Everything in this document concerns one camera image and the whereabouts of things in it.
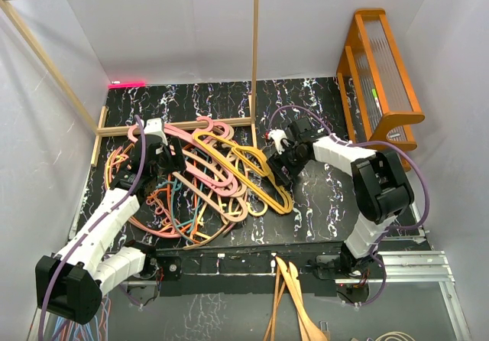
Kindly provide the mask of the pink plastic hanger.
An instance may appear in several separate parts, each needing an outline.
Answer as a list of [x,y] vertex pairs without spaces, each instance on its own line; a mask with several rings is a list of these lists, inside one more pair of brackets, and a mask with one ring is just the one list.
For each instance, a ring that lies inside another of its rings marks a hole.
[[[180,128],[174,127],[170,124],[165,124],[164,133],[166,135],[170,135],[171,137],[180,138],[193,145],[192,135]],[[196,154],[193,154],[192,152],[184,150],[183,154],[185,157],[197,161],[200,165],[210,170],[217,177],[217,180],[210,177],[207,173],[204,173],[203,171],[193,166],[189,162],[186,162],[186,172],[198,178],[202,183],[204,183],[211,190],[215,191],[219,196],[224,196],[224,197],[238,196],[238,182],[237,179],[234,177],[233,173],[229,172],[228,170],[225,170],[226,174],[223,174],[216,167],[215,163],[208,162],[207,160],[201,158]]]
[[[177,137],[185,141],[192,148],[195,148],[198,153],[205,153],[202,147],[196,143],[196,140],[190,132],[170,123],[164,125],[164,132],[171,137]],[[223,167],[212,156],[209,156],[209,161],[207,161],[205,158],[201,158],[198,154],[192,152],[184,151],[183,154],[210,169],[212,174],[207,174],[199,168],[194,167],[191,163],[186,164],[186,172],[192,174],[219,196],[238,198],[245,194],[246,188],[243,188],[235,175],[229,169]]]

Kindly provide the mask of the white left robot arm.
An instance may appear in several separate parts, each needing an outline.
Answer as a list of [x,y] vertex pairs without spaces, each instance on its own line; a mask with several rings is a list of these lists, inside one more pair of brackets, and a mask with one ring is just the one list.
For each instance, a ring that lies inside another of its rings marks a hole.
[[159,178],[185,170],[180,141],[163,135],[141,136],[121,163],[99,207],[73,239],[35,267],[37,305],[79,324],[97,313],[102,298],[136,274],[148,279],[157,259],[146,245],[129,245],[105,258],[122,226],[140,209]]

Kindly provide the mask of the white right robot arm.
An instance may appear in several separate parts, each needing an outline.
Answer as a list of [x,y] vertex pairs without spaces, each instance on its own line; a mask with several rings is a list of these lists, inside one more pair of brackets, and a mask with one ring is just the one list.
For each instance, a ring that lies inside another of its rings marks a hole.
[[310,161],[332,165],[352,179],[358,218],[338,258],[326,264],[349,277],[360,276],[373,260],[377,240],[414,201],[397,153],[355,147],[313,128],[308,118],[289,124],[286,130],[271,129],[265,138],[273,142],[267,164],[279,186],[295,180]]

